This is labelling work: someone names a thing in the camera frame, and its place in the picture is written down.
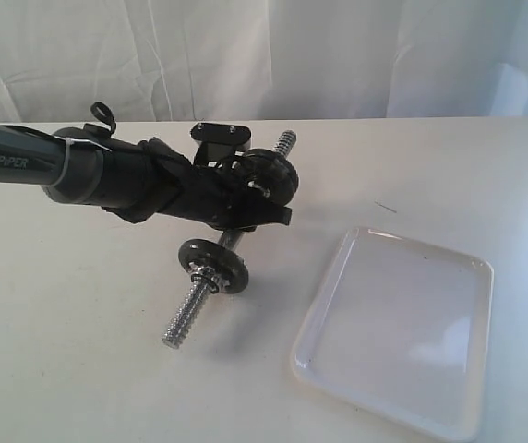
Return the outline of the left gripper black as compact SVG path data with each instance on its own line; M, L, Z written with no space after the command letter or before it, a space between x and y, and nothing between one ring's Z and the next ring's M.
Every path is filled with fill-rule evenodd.
M291 222L292 210L288 207L250 207L254 193L229 168L187 163L162 175L157 214L202 222L220 231L269 224L288 226Z

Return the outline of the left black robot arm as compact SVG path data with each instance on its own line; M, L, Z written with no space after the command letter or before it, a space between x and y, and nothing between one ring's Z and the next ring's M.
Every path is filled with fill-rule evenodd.
M163 214L219 231L289 224L299 185L286 158L293 133L275 150L251 148L246 126L201 122L190 136L192 160L158 138L131 144L91 124L53 134L0 125L0 183L40 186L54 202L130 223Z

